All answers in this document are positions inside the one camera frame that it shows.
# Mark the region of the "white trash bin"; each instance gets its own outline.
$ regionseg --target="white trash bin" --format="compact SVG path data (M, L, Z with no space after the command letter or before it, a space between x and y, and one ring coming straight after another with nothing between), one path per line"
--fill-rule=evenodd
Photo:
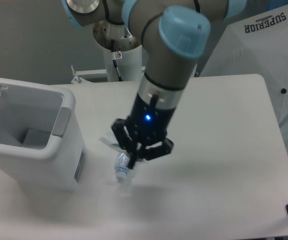
M65 88L0 78L0 169L20 183L72 191L85 144Z

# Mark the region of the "white umbrella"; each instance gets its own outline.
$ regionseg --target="white umbrella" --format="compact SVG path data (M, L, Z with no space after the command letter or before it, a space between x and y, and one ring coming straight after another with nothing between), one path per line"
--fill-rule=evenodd
M288 5L227 26L200 76L235 74L264 77L281 122L288 114Z

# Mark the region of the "black cable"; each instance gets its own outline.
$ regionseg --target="black cable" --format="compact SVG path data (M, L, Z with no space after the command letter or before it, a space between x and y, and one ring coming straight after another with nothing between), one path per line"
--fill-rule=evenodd
M115 41L112 39L110 41L110 52L111 53L114 52L114 44L115 44ZM123 82L123 79L122 79L121 74L120 74L120 70L118 68L118 63L116 62L115 59L113 59L113 65L114 65L114 68L116 69L116 74L117 74L117 77L118 77L118 81L119 82Z

